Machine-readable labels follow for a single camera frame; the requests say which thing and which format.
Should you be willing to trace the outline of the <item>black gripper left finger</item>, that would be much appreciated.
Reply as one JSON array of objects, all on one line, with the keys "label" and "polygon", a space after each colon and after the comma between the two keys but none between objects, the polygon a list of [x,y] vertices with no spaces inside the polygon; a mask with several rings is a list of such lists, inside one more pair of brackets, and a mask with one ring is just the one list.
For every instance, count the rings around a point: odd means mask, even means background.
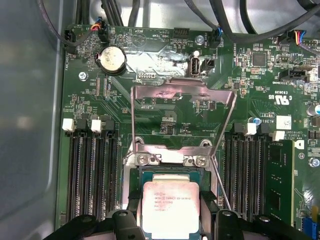
[{"label": "black gripper left finger", "polygon": [[141,228],[142,195],[129,194],[126,209],[110,212],[104,220],[80,215],[53,232],[55,240],[144,240]]}]

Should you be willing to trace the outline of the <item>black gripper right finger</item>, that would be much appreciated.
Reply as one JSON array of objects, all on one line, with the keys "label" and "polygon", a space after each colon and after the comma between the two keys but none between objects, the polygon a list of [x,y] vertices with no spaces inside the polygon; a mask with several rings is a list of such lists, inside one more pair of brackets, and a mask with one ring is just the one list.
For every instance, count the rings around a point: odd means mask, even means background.
[{"label": "black gripper right finger", "polygon": [[237,213],[219,209],[211,191],[201,191],[200,222],[209,240],[305,240],[307,236],[271,215],[255,215],[246,221]]}]

